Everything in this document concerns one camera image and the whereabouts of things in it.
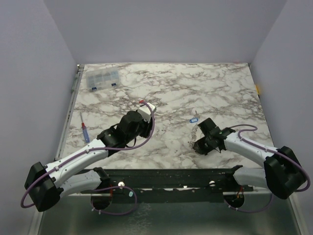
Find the blue key tag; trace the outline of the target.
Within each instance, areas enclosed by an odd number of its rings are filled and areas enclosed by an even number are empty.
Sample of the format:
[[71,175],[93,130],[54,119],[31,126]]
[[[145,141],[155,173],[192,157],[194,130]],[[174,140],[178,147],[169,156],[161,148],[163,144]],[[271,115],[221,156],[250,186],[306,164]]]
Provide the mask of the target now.
[[199,121],[199,119],[196,117],[196,118],[190,119],[189,121],[190,121],[190,123],[196,123]]

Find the clear plastic compartment box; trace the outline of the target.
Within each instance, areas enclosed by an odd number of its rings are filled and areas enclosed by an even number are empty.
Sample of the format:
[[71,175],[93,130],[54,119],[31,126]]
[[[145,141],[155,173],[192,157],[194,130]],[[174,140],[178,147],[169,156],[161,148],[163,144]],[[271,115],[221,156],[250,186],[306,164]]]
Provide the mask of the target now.
[[86,86],[90,91],[115,88],[121,85],[117,68],[99,69],[86,72]]

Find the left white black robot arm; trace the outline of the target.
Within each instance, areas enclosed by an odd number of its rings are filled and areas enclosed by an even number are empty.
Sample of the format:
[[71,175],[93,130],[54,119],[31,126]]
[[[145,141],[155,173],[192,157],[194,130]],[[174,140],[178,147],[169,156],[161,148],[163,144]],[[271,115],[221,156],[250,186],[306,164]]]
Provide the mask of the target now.
[[154,111],[149,106],[129,111],[121,121],[102,131],[97,138],[75,153],[55,162],[31,166],[22,199],[30,196],[37,211],[44,212],[67,195],[83,191],[103,193],[110,186],[109,177],[100,168],[82,173],[86,167],[119,151],[131,150],[128,143],[140,136],[147,141],[155,127]]

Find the blue red handled screwdriver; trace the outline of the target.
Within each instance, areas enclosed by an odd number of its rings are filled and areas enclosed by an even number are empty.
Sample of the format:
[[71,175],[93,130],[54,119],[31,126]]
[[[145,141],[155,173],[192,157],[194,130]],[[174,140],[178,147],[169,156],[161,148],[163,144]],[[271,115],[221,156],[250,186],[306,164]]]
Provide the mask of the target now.
[[83,133],[85,143],[89,143],[90,142],[89,135],[88,135],[87,128],[86,128],[84,120],[83,120],[82,113],[80,113],[80,119],[81,119],[81,128],[82,128],[82,133]]

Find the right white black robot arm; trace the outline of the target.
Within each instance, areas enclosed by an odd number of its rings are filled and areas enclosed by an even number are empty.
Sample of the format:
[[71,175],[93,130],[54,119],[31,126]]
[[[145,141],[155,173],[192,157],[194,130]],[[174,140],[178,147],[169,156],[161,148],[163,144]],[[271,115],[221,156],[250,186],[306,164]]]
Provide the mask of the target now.
[[242,136],[243,132],[256,131],[256,126],[244,124],[240,131],[236,131],[234,126],[220,129],[211,118],[207,118],[198,127],[203,137],[193,145],[197,153],[206,155],[212,150],[231,151],[259,165],[259,168],[242,166],[226,177],[224,185],[229,191],[249,185],[267,188],[276,197],[287,199],[294,192],[306,191],[310,187],[308,174],[290,148],[275,148]]

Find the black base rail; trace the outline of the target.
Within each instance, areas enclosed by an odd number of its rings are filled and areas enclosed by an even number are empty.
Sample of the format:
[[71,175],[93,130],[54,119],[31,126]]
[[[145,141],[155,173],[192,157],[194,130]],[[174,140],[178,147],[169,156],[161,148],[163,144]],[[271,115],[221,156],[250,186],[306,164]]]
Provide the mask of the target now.
[[92,192],[94,203],[222,203],[223,193],[252,191],[239,185],[234,168],[220,169],[101,169],[104,192]]

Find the left aluminium side rail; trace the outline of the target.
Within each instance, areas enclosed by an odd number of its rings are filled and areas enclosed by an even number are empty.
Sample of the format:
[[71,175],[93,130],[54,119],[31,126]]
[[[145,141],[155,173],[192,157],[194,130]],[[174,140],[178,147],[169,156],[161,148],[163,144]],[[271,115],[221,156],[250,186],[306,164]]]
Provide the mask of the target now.
[[85,65],[84,64],[78,64],[77,67],[78,67],[78,70],[77,70],[77,73],[74,77],[74,82],[73,82],[72,88],[70,90],[71,91],[71,97],[69,100],[69,106],[68,106],[67,113],[66,113],[66,119],[65,119],[65,123],[63,125],[61,138],[60,138],[60,141],[58,144],[58,148],[57,148],[54,160],[60,159],[62,157],[63,152],[64,152],[64,146],[65,146],[66,139],[67,139],[67,133],[69,130],[70,121],[72,118],[75,102],[76,102],[76,99],[78,96],[78,90],[79,90],[80,83],[82,80],[82,75],[84,72]]

